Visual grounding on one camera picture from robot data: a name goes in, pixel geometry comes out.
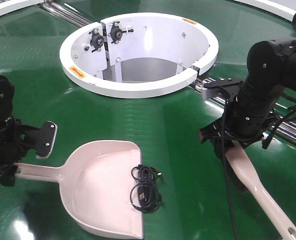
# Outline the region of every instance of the black mount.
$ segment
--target black mount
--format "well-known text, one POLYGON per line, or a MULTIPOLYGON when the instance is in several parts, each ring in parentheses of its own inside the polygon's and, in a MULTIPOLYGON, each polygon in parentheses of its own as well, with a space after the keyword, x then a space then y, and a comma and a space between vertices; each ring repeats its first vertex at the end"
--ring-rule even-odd
POLYGON ((112 44, 118 44, 121 41, 123 34, 133 33, 133 29, 121 30, 119 27, 119 21, 114 21, 110 31, 110 37, 112 38, 112 44))
POLYGON ((20 162, 28 150, 35 149, 37 158, 47 158, 53 148, 57 125, 47 121, 41 128, 21 124, 14 118, 12 100, 14 86, 0 75, 0 183, 12 187, 15 184, 14 163, 20 162))
POLYGON ((99 34, 98 29, 93 29, 89 34, 92 34, 90 45, 94 47, 94 50, 92 50, 92 53, 95 51, 100 51, 101 47, 104 45, 104 38, 102 35, 99 34))

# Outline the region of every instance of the dustpan handle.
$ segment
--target dustpan handle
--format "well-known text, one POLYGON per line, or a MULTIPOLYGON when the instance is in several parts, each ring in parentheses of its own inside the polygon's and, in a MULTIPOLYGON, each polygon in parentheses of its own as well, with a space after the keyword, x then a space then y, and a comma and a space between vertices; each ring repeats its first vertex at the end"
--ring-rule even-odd
POLYGON ((28 180, 58 183, 60 167, 41 166, 26 163, 16 163, 18 170, 16 177, 28 180))
POLYGON ((284 240, 296 240, 296 227, 262 185, 259 176, 240 143, 225 154, 233 171, 249 189, 284 240))

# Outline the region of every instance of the metal rail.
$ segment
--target metal rail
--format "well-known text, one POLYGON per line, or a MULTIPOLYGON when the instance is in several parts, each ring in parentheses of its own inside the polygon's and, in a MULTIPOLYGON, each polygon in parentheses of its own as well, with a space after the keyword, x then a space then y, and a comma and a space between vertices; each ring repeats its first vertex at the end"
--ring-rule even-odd
MULTIPOLYGON (((208 77, 207 78, 209 81, 215 81, 214 79, 208 77)), ((195 85, 191 85, 191 87, 197 91, 198 93, 200 93, 200 91, 198 90, 198 87, 196 87, 197 85, 200 85, 202 82, 201 79, 197 79, 196 84, 195 85)), ((211 99, 212 101, 218 103, 219 105, 223 106, 225 101, 223 98, 221 97, 214 97, 211 99)), ((281 138, 291 142, 292 144, 296 145, 296 123, 294 122, 283 122, 282 124, 280 124, 280 126, 278 127, 278 129, 276 130, 276 135, 280 136, 281 138)))
POLYGON ((84 16, 78 14, 71 9, 63 7, 55 2, 45 1, 44 3, 40 4, 40 6, 48 11, 49 13, 69 22, 78 27, 84 27, 92 23, 89 19, 85 18, 84 16))

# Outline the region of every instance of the green surface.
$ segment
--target green surface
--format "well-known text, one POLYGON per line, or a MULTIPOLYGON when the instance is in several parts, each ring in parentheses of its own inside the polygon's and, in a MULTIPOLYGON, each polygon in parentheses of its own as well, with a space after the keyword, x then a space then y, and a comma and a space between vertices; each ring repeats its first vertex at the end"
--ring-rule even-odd
MULTIPOLYGON (((287 21, 224 0, 67 2, 95 21, 160 12, 200 22, 219 40, 216 64, 205 74, 214 78, 245 78, 246 55, 254 43, 293 35, 287 21)), ((37 160, 31 151, 23 162, 60 166, 86 142, 133 141, 143 163, 164 177, 158 182, 163 205, 144 215, 145 239, 232 240, 222 165, 211 144, 201 145, 196 137, 197 129, 221 110, 188 87, 149 99, 115 99, 80 88, 65 76, 59 60, 61 43, 76 29, 36 6, 0 17, 0 73, 16 86, 14 116, 33 126, 47 120, 59 126, 51 157, 37 160)), ((267 150, 256 143, 247 153, 296 225, 296 147, 277 138, 267 150)), ((241 239, 280 239, 249 193, 232 188, 232 195, 241 239)), ((66 213, 57 184, 18 179, 15 187, 0 185, 0 240, 103 239, 82 230, 66 213)))

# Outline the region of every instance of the black cable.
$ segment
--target black cable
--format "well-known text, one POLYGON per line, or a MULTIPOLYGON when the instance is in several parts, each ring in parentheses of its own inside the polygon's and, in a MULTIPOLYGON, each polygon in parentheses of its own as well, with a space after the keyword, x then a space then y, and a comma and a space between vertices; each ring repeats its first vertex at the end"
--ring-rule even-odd
POLYGON ((134 185, 134 187, 130 191, 130 203, 136 210, 139 210, 143 213, 150 213, 150 212, 156 211, 159 208, 159 205, 161 203, 161 194, 159 193, 159 190, 155 184, 153 184, 151 182, 139 182, 138 184, 134 185), (154 194, 151 194, 150 197, 147 198, 147 201, 146 201, 148 203, 148 205, 144 205, 144 206, 135 205, 132 200, 132 193, 135 188, 138 188, 140 186, 145 187, 145 188, 149 188, 150 190, 153 190, 155 193, 156 199, 154 200, 153 197, 151 197, 154 194))
POLYGON ((229 185, 229 181, 228 181, 227 159, 225 156, 224 137, 223 137, 224 136, 224 129, 225 129, 226 108, 227 108, 228 101, 229 101, 228 99, 225 100, 223 114, 222 114, 221 151, 222 151, 222 163, 223 163, 223 168, 224 168, 224 178, 225 178, 225 183, 226 183, 226 192, 227 192, 227 197, 228 197, 230 220, 231 220, 231 224, 232 224, 233 235, 236 240, 239 240, 240 238, 238 236, 238 230, 237 230, 237 225, 236 225, 236 221, 235 221, 233 203, 232 203, 232 198, 231 198, 231 189, 230 189, 230 185, 229 185))
POLYGON ((290 112, 288 112, 283 118, 277 120, 274 123, 273 130, 270 132, 270 134, 267 136, 267 138, 262 141, 262 148, 263 149, 268 148, 268 146, 271 143, 272 138, 273 138, 275 132, 277 131, 277 128, 280 126, 280 124, 285 122, 289 117, 291 117, 292 115, 294 115, 296 113, 296 105, 292 106, 292 107, 288 107, 287 109, 290 110, 290 112))
POLYGON ((130 191, 131 205, 143 213, 157 210, 161 203, 161 194, 155 185, 155 180, 161 176, 161 172, 153 167, 140 164, 131 169, 131 176, 138 182, 130 191), (137 177, 133 174, 134 170, 138 170, 137 177), (134 189, 137 189, 140 206, 133 203, 132 193, 134 189))
POLYGON ((131 176, 136 181, 142 181, 143 178, 146 178, 146 182, 155 181, 157 178, 161 176, 161 172, 157 171, 154 167, 147 166, 147 165, 141 165, 135 166, 131 170, 131 176), (133 170, 138 170, 138 177, 135 177, 133 175, 133 170))

